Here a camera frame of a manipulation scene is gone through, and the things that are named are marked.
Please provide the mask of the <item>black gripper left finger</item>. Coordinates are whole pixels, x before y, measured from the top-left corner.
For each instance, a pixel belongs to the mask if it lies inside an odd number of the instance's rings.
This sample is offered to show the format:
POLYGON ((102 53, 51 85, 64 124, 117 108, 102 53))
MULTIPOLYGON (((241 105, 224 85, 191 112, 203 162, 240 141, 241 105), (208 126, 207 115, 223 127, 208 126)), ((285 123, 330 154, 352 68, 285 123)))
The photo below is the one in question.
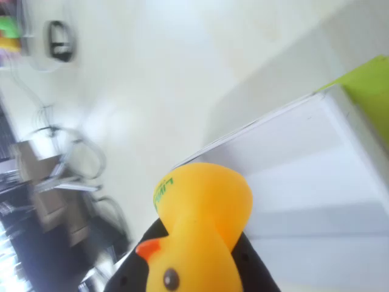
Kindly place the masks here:
MULTIPOLYGON (((168 232, 161 220, 157 219, 144 233, 136 247, 146 240, 167 235, 168 232)), ((105 286, 105 291, 146 291, 148 272, 149 269, 146 261, 136 254, 136 249, 133 249, 110 278, 105 286)))

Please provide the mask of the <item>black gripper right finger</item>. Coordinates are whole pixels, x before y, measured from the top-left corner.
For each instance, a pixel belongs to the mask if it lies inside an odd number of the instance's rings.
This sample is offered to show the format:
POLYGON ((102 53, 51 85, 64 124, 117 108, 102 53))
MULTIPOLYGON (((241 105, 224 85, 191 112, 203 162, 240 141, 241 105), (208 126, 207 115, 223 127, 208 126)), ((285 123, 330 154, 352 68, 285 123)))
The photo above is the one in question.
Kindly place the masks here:
POLYGON ((244 292, 280 292, 264 262, 242 233, 232 251, 244 292))

